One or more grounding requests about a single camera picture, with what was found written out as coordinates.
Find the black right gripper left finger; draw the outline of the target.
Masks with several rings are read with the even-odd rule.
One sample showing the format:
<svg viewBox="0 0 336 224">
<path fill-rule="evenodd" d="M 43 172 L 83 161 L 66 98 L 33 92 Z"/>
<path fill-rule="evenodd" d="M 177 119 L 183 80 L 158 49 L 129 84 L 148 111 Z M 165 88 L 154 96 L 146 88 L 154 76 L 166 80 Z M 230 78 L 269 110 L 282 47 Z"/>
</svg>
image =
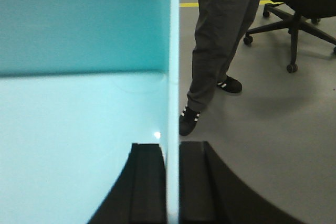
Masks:
<svg viewBox="0 0 336 224">
<path fill-rule="evenodd" d="M 117 181 L 89 223 L 167 223 L 166 170 L 158 144 L 133 144 Z"/>
</svg>

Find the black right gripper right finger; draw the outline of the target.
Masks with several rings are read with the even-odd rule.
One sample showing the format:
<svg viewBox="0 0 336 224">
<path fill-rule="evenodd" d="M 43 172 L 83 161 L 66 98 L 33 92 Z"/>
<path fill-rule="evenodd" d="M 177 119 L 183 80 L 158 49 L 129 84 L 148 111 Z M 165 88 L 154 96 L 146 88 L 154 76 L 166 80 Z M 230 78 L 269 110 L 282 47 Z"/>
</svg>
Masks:
<svg viewBox="0 0 336 224">
<path fill-rule="evenodd" d="M 209 142 L 180 144 L 180 223 L 301 223 L 247 186 Z"/>
</svg>

